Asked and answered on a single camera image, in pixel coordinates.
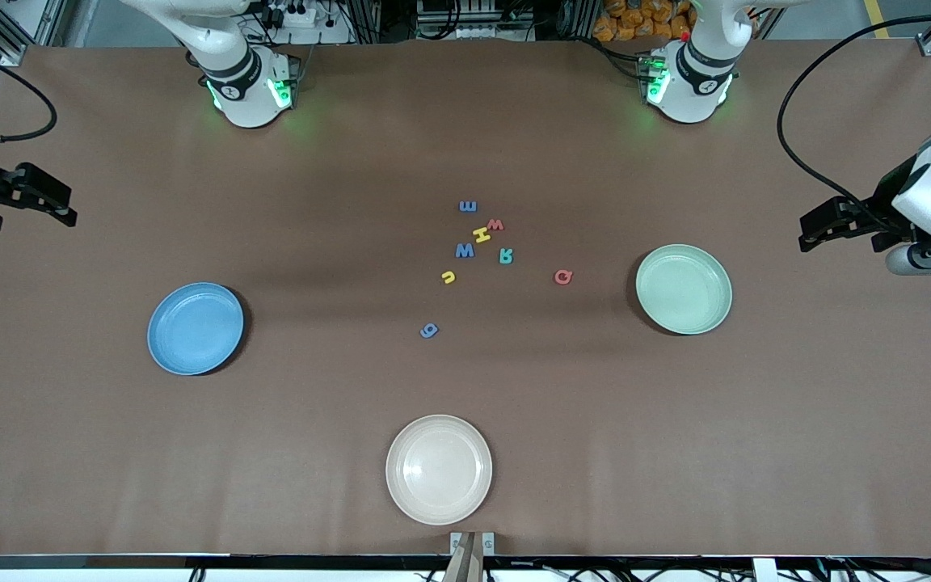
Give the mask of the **green plate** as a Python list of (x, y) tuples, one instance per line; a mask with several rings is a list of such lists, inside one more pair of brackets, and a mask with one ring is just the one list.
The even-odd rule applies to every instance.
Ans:
[(668, 244), (640, 261), (636, 298), (650, 320), (677, 335), (708, 334), (727, 320), (734, 305), (731, 277), (708, 251)]

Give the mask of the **white power strip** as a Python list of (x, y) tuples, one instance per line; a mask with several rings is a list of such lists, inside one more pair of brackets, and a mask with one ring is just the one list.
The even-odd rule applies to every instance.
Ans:
[(254, 16), (268, 30), (310, 29), (318, 22), (318, 10), (308, 0), (258, 0)]

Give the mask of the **orange bags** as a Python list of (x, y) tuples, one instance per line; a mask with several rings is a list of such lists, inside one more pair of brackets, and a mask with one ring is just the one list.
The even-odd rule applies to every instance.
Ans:
[(687, 40), (697, 16), (690, 0), (600, 0), (592, 37), (601, 43), (644, 36)]

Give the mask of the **blue plate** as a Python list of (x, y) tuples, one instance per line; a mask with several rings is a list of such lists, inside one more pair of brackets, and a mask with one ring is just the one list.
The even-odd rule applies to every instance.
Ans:
[(145, 341), (159, 368), (200, 376), (222, 367), (241, 346), (246, 314), (239, 297), (212, 281), (177, 288), (151, 314)]

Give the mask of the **metal table edge bracket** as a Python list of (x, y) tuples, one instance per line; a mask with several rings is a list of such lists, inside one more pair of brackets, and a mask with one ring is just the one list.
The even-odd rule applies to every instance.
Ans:
[(454, 533), (442, 582), (491, 582), (487, 561), (495, 556), (493, 533)]

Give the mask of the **metal equipment rack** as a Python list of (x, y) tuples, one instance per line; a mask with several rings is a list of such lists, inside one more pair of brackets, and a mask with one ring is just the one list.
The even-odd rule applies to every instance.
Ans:
[(411, 34), (421, 40), (535, 40), (533, 0), (416, 0)]

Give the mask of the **beige plate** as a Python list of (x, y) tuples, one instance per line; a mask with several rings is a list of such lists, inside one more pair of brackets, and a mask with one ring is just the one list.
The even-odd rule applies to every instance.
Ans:
[(430, 414), (400, 430), (385, 458), (392, 501), (423, 525), (452, 525), (469, 518), (494, 482), (487, 439), (469, 421)]

